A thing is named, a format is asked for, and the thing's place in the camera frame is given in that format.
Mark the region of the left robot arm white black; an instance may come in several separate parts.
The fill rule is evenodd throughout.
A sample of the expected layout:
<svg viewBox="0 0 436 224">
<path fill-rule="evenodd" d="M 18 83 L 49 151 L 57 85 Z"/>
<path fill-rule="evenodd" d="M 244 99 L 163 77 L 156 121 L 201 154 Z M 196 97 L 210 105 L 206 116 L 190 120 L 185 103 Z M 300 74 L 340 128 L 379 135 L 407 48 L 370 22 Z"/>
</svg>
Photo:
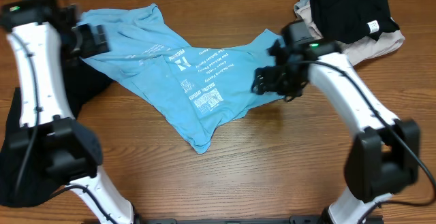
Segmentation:
<svg viewBox="0 0 436 224">
<path fill-rule="evenodd" d="M 7 147 L 18 160 L 8 195 L 14 205 L 41 204 L 74 192 L 100 223 L 139 223 L 134 205 L 103 167 L 97 136 L 75 118 L 62 66 L 109 50 L 102 26 L 78 24 L 76 6 L 57 0 L 20 0 L 1 9 L 1 26 L 14 52 L 20 81 L 18 131 Z"/>
</svg>

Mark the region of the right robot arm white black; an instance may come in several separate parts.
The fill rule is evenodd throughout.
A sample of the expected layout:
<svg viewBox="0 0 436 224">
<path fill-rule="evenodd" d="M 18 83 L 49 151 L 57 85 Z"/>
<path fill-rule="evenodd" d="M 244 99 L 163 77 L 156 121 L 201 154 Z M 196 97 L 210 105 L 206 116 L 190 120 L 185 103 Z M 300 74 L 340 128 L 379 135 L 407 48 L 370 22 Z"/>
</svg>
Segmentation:
<svg viewBox="0 0 436 224">
<path fill-rule="evenodd" d="M 291 22 L 268 49 L 275 65 L 257 68 L 253 93 L 285 101 L 308 84 L 328 98 L 347 125 L 352 147 L 344 167 L 346 188 L 320 215 L 295 215 L 290 223 L 382 223 L 370 213 L 418 180 L 420 129 L 402 121 L 367 88 L 334 41 L 314 39 L 306 24 Z"/>
</svg>

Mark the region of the light blue printed t-shirt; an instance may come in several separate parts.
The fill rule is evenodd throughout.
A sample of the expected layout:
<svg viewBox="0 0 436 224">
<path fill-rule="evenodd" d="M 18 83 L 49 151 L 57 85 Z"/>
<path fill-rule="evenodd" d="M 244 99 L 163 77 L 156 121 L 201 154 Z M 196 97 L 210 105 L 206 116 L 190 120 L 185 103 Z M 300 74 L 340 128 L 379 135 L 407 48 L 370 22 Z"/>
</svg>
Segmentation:
<svg viewBox="0 0 436 224">
<path fill-rule="evenodd" d="M 80 21 L 102 26 L 109 45 L 87 64 L 154 106 L 199 154 L 216 128 L 278 99 L 251 90 L 256 69 L 274 63 L 267 48 L 278 35 L 269 30 L 243 46 L 196 48 L 165 24 L 155 4 L 90 10 Z"/>
</svg>

